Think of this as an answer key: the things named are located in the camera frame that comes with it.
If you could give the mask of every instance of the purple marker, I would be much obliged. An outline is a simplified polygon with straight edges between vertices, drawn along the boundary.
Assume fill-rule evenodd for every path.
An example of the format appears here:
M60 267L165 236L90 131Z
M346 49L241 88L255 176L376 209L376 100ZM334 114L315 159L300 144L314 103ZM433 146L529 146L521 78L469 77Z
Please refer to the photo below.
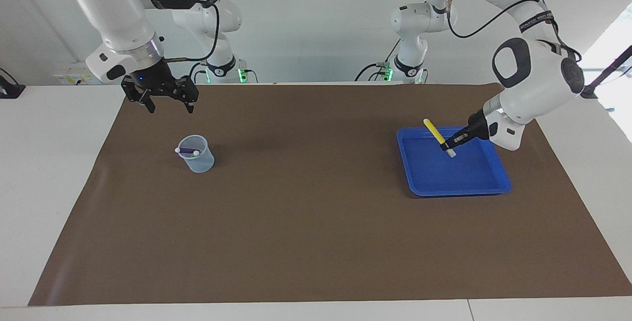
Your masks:
M177 154L194 155L195 157L199 156L199 150L192 150L191 148L176 148L175 152Z

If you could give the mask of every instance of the white wall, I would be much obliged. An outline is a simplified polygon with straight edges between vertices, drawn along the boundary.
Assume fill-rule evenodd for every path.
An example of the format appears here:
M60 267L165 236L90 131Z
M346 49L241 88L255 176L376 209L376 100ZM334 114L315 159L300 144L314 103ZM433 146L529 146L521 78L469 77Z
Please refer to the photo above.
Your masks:
M0 0L0 65L27 84L52 84L56 62L83 59L100 37L75 0ZM229 34L235 53L266 82L353 80L359 69L383 60L397 40L389 27L393 9L421 0L233 0L244 25ZM632 0L547 0L562 28L562 38L585 51ZM498 11L483 0L455 0L457 31L467 33ZM30 19L33 8L44 20ZM149 11L167 38L167 56L201 54L197 44L176 28L168 11ZM504 40L519 35L505 16L476 37L459 40L450 33L428 35L427 68L433 82L494 80L490 58ZM187 65L174 66L182 75Z

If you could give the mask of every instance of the yellow marker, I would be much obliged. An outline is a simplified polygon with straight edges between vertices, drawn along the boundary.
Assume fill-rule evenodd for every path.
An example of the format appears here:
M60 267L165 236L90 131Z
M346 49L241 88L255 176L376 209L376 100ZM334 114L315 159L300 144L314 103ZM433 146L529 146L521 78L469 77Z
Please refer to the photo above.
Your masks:
M439 131L436 129L436 127L434 127L433 123L429 119L424 119L424 125L426 125L426 127L431 130L431 134L435 136L440 145L443 145L445 143L445 138L441 136ZM456 152L454 150L447 150L446 152L450 155L450 158L456 157Z

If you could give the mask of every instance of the white table surface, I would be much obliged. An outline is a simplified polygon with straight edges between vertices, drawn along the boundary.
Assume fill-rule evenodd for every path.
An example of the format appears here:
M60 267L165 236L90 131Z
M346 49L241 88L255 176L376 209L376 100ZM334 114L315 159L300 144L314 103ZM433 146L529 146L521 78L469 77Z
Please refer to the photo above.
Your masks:
M25 308L123 99L117 85L43 86L0 101L0 321L632 320L632 297ZM538 121L630 279L632 144L596 101Z

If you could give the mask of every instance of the clear plastic cup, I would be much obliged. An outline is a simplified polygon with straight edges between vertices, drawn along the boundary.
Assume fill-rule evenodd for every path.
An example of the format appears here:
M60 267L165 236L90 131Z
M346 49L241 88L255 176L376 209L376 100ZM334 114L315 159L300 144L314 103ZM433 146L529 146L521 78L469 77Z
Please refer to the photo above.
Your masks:
M187 162L189 169L194 173L204 173L210 170L215 164L215 157L210 152L206 139L198 134L188 136L178 144L178 148L187 148L199 151L199 155L178 153Z

